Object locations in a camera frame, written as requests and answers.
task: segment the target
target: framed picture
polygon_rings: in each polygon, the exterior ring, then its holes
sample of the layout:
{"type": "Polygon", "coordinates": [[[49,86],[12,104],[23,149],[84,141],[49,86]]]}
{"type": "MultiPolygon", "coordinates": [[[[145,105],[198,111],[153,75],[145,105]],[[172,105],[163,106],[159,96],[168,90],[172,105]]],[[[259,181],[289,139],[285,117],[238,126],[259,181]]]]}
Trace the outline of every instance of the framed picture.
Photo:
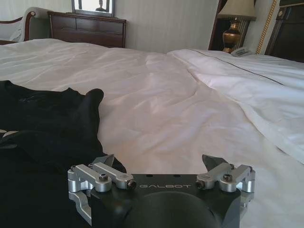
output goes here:
{"type": "Polygon", "coordinates": [[[114,17],[115,0],[72,0],[73,13],[114,17]]]}

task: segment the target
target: hex bolt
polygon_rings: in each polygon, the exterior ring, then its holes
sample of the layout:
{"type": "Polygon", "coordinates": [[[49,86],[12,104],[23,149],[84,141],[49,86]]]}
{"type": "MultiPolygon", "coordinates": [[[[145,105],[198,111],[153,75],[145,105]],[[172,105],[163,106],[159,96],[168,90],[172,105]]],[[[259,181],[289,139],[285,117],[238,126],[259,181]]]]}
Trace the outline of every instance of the hex bolt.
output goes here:
{"type": "Polygon", "coordinates": [[[223,179],[227,182],[232,182],[232,175],[224,174],[223,179]]]}
{"type": "Polygon", "coordinates": [[[99,180],[100,181],[107,181],[108,180],[108,175],[106,175],[106,174],[100,174],[99,175],[99,180]]]}
{"type": "Polygon", "coordinates": [[[71,166],[71,171],[72,171],[72,172],[75,172],[75,168],[76,168],[75,165],[71,166]]]}
{"type": "Polygon", "coordinates": [[[137,185],[136,181],[130,180],[130,181],[127,183],[127,189],[128,189],[128,190],[133,190],[133,189],[136,188],[136,185],[137,185]]]}
{"type": "Polygon", "coordinates": [[[205,188],[205,183],[203,181],[200,181],[200,180],[197,180],[195,182],[195,186],[198,188],[198,189],[204,189],[205,188]]]}

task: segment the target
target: chair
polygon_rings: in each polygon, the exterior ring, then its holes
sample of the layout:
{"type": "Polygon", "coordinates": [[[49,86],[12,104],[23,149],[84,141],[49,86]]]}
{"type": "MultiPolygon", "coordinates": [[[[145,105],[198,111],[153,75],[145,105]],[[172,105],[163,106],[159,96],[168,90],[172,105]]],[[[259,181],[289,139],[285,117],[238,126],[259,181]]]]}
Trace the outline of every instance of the chair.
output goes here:
{"type": "Polygon", "coordinates": [[[48,11],[47,9],[31,7],[25,11],[24,17],[11,21],[0,21],[1,43],[50,38],[48,11]]]}

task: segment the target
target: white bedsheet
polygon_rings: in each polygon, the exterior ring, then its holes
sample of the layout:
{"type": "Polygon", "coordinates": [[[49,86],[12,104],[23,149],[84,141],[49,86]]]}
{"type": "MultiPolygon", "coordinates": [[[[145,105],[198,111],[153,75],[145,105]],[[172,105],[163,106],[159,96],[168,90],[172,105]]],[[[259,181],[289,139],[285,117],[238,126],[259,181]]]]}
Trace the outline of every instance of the white bedsheet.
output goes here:
{"type": "Polygon", "coordinates": [[[170,55],[53,39],[0,46],[0,80],[36,90],[101,88],[98,138],[131,173],[202,173],[201,155],[256,170],[243,228],[304,224],[304,166],[277,149],[240,105],[170,55]]]}
{"type": "Polygon", "coordinates": [[[179,50],[199,81],[235,100],[273,144],[304,163],[304,64],[270,56],[179,50]]]}

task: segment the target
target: table lamp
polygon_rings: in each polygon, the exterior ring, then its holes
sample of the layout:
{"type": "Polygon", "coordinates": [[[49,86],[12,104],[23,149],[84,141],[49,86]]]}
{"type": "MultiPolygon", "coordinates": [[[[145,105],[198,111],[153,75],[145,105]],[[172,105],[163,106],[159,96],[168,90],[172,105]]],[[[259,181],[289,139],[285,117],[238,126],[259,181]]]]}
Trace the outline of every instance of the table lamp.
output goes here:
{"type": "Polygon", "coordinates": [[[228,0],[224,8],[218,13],[219,18],[233,19],[230,28],[223,33],[223,51],[231,53],[239,42],[241,34],[238,31],[240,19],[255,20],[254,0],[228,0]]]}

